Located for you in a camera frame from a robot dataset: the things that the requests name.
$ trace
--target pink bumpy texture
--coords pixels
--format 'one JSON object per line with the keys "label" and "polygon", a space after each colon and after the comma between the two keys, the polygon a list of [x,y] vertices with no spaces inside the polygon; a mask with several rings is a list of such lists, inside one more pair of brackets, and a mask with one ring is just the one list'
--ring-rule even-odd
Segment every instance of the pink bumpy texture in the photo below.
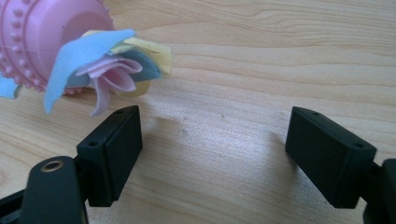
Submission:
{"label": "pink bumpy texture", "polygon": [[114,30],[103,0],[2,0],[0,71],[43,91],[61,46],[90,30]]}

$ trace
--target table surface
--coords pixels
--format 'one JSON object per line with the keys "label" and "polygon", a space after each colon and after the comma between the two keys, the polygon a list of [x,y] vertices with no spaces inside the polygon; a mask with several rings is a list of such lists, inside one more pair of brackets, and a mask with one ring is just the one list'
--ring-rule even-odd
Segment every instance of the table surface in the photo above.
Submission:
{"label": "table surface", "polygon": [[329,205],[285,153],[294,105],[317,110],[396,157],[394,0],[106,0],[117,29],[172,48],[170,76],[138,98],[95,92],[0,99],[0,198],[113,111],[139,105],[144,148],[120,200],[91,223],[362,223]]}

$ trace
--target felt piece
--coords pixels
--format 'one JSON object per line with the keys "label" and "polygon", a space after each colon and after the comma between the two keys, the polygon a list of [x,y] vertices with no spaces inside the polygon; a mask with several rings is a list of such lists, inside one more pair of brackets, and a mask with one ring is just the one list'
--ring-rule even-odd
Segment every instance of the felt piece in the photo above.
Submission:
{"label": "felt piece", "polygon": [[18,85],[14,83],[14,79],[3,77],[0,72],[0,97],[15,99],[15,90]]}
{"label": "felt piece", "polygon": [[61,47],[44,96],[46,112],[50,113],[53,104],[62,96],[67,84],[76,84],[76,80],[80,81],[81,86],[89,83],[88,75],[73,76],[69,80],[77,69],[99,60],[118,43],[133,35],[133,30],[107,31],[83,36]]}
{"label": "felt piece", "polygon": [[146,94],[149,91],[149,85],[151,81],[141,81],[136,82],[136,90],[135,91],[116,91],[118,96],[122,97],[137,97]]}
{"label": "felt piece", "polygon": [[142,65],[143,70],[137,74],[132,75],[134,82],[147,81],[161,77],[161,72],[156,64],[144,53],[135,49],[131,49],[125,53],[120,54],[121,57],[134,60]]}
{"label": "felt piece", "polygon": [[105,55],[94,63],[80,67],[76,76],[88,74],[90,86],[96,90],[97,103],[91,116],[100,115],[108,109],[110,91],[134,91],[135,85],[130,75],[140,71],[140,63],[117,55]]}
{"label": "felt piece", "polygon": [[131,37],[118,44],[115,48],[111,50],[111,52],[115,54],[120,54],[123,52],[127,52],[131,49],[140,51],[143,54],[147,55],[159,67],[163,75],[167,75],[171,72],[171,48],[150,41]]}

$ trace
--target black plastic part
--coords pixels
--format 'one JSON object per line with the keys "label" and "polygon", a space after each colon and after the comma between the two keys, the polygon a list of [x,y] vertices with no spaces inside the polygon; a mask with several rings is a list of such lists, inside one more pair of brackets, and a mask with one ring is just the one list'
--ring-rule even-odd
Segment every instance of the black plastic part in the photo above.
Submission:
{"label": "black plastic part", "polygon": [[390,221],[396,223],[396,159],[384,161],[379,183]]}
{"label": "black plastic part", "polygon": [[78,175],[79,193],[81,195],[81,200],[85,202],[88,199],[88,192],[90,191],[90,187],[91,187],[91,183],[89,182],[91,180],[90,171],[88,168],[83,169],[81,167],[79,157],[75,157],[74,162],[76,165],[76,171]]}
{"label": "black plastic part", "polygon": [[31,170],[18,223],[88,223],[73,159],[51,158]]}
{"label": "black plastic part", "polygon": [[380,187],[381,167],[373,162],[370,169],[361,176],[360,193],[367,202],[363,220],[365,224],[390,223],[384,198]]}
{"label": "black plastic part", "polygon": [[355,208],[376,148],[318,112],[294,107],[286,151],[335,208]]}
{"label": "black plastic part", "polygon": [[24,190],[0,200],[0,224],[16,224],[21,215]]}
{"label": "black plastic part", "polygon": [[78,164],[89,171],[90,206],[116,201],[142,149],[137,105],[114,112],[77,146]]}

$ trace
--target light blue fabric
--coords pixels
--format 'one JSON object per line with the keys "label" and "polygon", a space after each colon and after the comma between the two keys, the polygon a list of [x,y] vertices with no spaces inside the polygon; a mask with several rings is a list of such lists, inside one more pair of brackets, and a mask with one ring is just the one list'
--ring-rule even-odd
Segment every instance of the light blue fabric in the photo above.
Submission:
{"label": "light blue fabric", "polygon": [[15,90],[18,85],[14,83],[14,79],[3,77],[0,72],[0,97],[15,99]]}
{"label": "light blue fabric", "polygon": [[122,40],[133,36],[133,30],[107,31],[83,36],[65,44],[58,53],[49,78],[44,96],[46,112],[50,113],[53,104],[62,96],[67,84],[70,86],[88,84],[88,75],[70,78],[78,68],[99,60]]}
{"label": "light blue fabric", "polygon": [[154,78],[161,77],[160,69],[155,65],[155,63],[144,53],[131,49],[125,53],[120,54],[121,57],[135,60],[140,63],[143,70],[137,74],[132,74],[131,78],[134,82],[146,81]]}

